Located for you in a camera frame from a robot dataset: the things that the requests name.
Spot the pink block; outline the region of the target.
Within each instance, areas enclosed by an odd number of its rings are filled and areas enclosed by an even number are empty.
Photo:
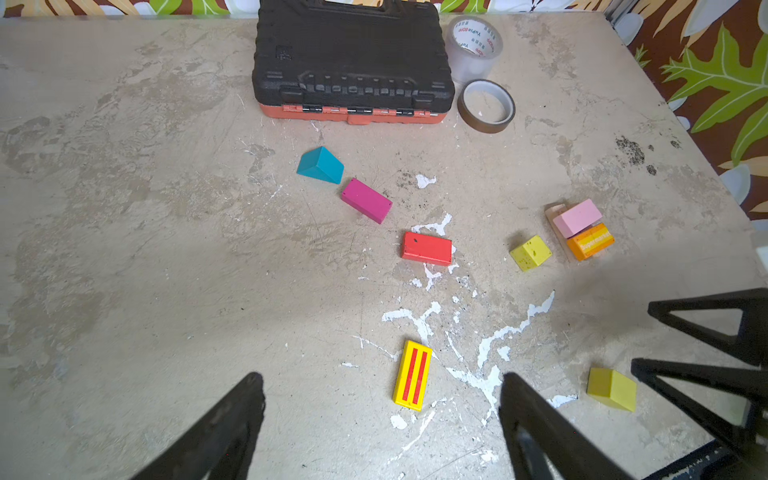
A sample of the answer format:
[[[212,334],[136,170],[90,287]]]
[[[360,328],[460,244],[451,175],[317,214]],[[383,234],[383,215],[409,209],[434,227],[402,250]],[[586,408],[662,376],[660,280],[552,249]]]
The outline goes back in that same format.
[[[586,199],[555,216],[553,224],[564,238],[570,239],[591,228],[602,217],[595,203],[591,199]]]

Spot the orange supermarket block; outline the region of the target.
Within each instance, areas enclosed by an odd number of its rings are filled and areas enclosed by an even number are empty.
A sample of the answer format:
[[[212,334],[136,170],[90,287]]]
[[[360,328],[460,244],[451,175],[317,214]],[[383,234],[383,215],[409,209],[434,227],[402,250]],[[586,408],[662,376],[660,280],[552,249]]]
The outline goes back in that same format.
[[[567,246],[578,261],[584,261],[614,244],[614,237],[600,223],[567,240]]]

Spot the red block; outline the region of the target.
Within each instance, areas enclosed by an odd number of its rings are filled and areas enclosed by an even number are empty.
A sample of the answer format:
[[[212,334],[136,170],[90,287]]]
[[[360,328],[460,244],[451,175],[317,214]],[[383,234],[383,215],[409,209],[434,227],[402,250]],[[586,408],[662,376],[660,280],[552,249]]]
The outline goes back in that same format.
[[[403,239],[402,258],[431,265],[449,266],[453,261],[451,240],[406,232]]]

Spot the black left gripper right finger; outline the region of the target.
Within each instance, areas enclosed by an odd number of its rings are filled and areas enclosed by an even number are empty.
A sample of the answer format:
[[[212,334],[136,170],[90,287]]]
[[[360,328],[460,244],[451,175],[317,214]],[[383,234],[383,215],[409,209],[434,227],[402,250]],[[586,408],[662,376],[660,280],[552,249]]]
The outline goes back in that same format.
[[[518,374],[506,373],[499,419],[517,479],[628,479]]]

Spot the yellow striped block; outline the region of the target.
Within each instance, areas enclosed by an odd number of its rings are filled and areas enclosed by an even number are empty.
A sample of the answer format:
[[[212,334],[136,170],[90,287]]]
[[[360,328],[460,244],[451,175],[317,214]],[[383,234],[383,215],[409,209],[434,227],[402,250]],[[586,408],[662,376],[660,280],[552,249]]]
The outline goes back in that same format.
[[[432,350],[424,345],[411,340],[405,343],[393,392],[396,405],[422,410],[432,356]]]

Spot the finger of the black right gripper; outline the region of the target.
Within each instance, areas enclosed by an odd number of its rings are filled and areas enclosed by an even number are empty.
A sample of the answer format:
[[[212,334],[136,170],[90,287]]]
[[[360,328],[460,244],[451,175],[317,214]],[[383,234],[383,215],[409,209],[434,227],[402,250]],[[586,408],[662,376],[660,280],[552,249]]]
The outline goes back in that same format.
[[[743,462],[767,460],[767,372],[637,358],[631,372]]]
[[[738,332],[726,335],[685,320],[674,311],[728,310],[741,312]],[[767,289],[653,301],[648,314],[662,324],[683,332],[752,366],[767,365]]]

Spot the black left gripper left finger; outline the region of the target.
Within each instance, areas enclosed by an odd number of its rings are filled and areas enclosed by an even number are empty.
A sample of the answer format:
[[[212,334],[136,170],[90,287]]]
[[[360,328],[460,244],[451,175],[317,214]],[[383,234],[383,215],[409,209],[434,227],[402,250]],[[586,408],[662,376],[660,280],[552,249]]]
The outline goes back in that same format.
[[[245,479],[266,403],[263,377],[248,373],[136,479]]]

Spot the engraved natural wood block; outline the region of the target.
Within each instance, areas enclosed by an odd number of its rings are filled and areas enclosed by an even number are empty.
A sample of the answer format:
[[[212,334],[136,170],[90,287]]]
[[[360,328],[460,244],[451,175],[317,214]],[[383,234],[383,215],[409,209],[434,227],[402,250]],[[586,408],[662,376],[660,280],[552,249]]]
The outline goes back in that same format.
[[[568,210],[568,207],[565,204],[556,204],[553,205],[545,210],[545,217],[547,218],[551,228],[553,229],[555,235],[559,240],[567,241],[567,237],[560,231],[560,229],[556,226],[554,220],[565,213]]]

